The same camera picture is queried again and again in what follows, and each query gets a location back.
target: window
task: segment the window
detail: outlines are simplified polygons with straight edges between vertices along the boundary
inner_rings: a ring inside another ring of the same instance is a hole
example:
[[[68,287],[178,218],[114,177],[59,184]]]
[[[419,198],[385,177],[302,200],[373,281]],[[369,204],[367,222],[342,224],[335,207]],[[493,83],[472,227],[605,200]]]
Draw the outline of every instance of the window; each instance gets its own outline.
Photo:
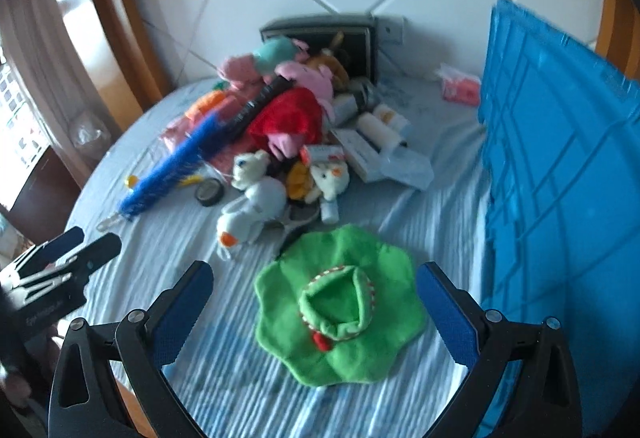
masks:
[[[11,209],[48,145],[0,46],[0,204]]]

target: pink plush toy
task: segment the pink plush toy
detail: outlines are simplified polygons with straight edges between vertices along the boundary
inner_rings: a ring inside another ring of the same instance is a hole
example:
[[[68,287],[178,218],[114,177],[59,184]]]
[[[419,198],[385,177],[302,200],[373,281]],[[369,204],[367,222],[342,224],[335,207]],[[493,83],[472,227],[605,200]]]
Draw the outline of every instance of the pink plush toy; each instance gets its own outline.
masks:
[[[316,97],[318,104],[322,107],[330,121],[334,121],[334,87],[331,83],[333,74],[325,66],[318,66],[318,71],[309,68],[298,62],[286,62],[276,66],[276,75],[283,76],[289,81],[296,81],[299,88],[310,90]]]
[[[267,39],[252,53],[239,57],[230,57],[222,63],[218,74],[239,89],[247,82],[264,79],[270,82],[278,64],[286,61],[304,62],[309,55],[309,46],[298,39],[289,39],[283,35]]]

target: teal plush toy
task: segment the teal plush toy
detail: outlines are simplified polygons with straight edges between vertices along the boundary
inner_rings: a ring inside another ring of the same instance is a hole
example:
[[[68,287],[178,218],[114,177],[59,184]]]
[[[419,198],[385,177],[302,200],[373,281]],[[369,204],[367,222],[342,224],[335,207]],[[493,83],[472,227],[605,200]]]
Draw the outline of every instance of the teal plush toy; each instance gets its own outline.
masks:
[[[306,43],[279,35],[267,39],[253,53],[230,57],[222,63],[218,74],[229,81],[232,88],[239,89],[247,82],[271,79],[276,66],[280,63],[304,62],[309,57],[307,50]]]

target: orange beak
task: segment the orange beak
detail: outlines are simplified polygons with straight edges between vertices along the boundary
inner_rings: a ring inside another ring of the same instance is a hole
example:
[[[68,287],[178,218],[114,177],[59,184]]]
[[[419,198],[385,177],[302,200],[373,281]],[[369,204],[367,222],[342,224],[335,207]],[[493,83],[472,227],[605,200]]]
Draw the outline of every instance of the orange beak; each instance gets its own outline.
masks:
[[[234,246],[235,244],[238,244],[238,239],[234,238],[228,232],[223,232],[222,234],[220,234],[220,237],[218,239],[222,244],[222,246],[226,246],[226,248],[229,248],[230,246]]]

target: metal screw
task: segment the metal screw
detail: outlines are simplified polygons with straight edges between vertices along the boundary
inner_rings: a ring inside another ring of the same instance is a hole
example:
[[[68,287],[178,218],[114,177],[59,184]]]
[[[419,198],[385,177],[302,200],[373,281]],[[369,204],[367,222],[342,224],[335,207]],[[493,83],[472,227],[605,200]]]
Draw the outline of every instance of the metal screw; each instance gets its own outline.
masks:
[[[145,313],[142,310],[133,310],[133,312],[127,315],[127,321],[130,323],[139,323],[144,318]]]
[[[498,310],[487,310],[484,316],[491,323],[499,323],[502,320],[502,314]]]
[[[549,319],[546,320],[546,325],[552,330],[559,330],[561,326],[560,321],[555,317],[549,317]]]
[[[79,330],[83,326],[84,326],[84,319],[82,319],[82,317],[78,317],[77,319],[73,319],[71,321],[69,328],[71,328],[72,330]]]

